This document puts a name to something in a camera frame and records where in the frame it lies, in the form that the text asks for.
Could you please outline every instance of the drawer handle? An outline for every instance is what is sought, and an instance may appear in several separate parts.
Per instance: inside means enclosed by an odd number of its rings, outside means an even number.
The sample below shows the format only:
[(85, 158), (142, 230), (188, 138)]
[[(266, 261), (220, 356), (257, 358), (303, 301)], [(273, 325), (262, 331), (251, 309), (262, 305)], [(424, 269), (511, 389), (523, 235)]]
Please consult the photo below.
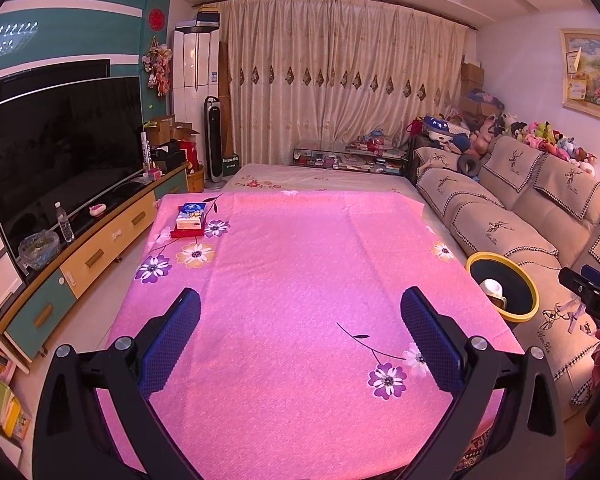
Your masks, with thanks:
[(102, 249), (98, 249), (98, 251), (89, 258), (84, 264), (91, 269), (95, 265), (95, 263), (104, 256), (104, 251)]
[(36, 328), (40, 328), (44, 322), (49, 319), (51, 313), (54, 311), (54, 306), (51, 303), (47, 303), (45, 307), (40, 311), (40, 313), (36, 316), (36, 319), (33, 320), (33, 326)]
[(2, 308), (7, 304), (7, 301), (9, 301), (9, 298), (13, 296), (13, 292), (10, 292), (6, 298), (4, 298), (4, 300), (2, 300), (2, 303), (0, 304), (0, 311), (2, 310)]
[(142, 211), (138, 216), (136, 216), (131, 223), (133, 225), (138, 225), (140, 221), (146, 216), (146, 211)]
[(64, 276), (69, 280), (69, 285), (75, 286), (74, 276), (70, 272), (66, 272)]

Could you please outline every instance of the framed painting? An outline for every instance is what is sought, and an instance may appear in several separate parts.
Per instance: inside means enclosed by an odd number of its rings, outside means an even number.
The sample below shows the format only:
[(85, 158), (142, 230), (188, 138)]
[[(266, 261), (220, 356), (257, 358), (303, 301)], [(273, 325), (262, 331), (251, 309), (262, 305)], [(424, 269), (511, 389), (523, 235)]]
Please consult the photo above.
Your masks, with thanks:
[[(574, 29), (564, 28), (560, 30), (562, 35), (562, 60), (564, 70), (564, 101), (563, 106), (592, 115), (600, 119), (600, 30), (597, 29)], [(567, 52), (581, 49), (580, 63), (573, 76), (568, 76)], [(569, 83), (584, 84), (586, 90), (584, 99), (573, 99), (573, 85)]]

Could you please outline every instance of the water bottle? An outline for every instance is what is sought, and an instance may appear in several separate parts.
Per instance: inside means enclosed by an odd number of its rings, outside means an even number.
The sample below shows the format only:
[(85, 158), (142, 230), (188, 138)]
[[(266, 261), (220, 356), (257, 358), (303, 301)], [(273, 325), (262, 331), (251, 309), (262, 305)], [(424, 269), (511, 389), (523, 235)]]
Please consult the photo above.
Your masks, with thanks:
[(75, 238), (74, 230), (71, 229), (71, 224), (69, 224), (69, 218), (66, 215), (66, 211), (59, 202), (56, 202), (56, 218), (58, 218), (58, 225), (60, 226), (64, 240), (73, 242)]

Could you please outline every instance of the pink tablecloth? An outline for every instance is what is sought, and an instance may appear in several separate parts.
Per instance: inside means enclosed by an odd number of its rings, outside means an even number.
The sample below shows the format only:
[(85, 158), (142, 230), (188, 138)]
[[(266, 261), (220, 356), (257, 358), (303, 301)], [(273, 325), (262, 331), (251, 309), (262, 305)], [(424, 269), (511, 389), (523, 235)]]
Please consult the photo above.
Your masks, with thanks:
[[(212, 197), (205, 237), (168, 237), (179, 205)], [(390, 192), (162, 199), (110, 342), (135, 335), (183, 287), (199, 292), (200, 323), (150, 401), (205, 480), (360, 479), (408, 464), (450, 402), (400, 318), (409, 286), (467, 335), (520, 351), (421, 208)]]

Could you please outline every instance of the tower fan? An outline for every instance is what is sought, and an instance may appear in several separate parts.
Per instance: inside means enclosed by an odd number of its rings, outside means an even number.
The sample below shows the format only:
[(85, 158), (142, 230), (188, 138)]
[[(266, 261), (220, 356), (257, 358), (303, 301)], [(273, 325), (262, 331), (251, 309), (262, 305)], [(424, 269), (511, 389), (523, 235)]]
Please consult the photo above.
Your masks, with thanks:
[(213, 96), (208, 96), (205, 99), (205, 141), (209, 172), (209, 179), (205, 180), (205, 187), (207, 189), (220, 189), (226, 184), (226, 181), (222, 179), (220, 100)]

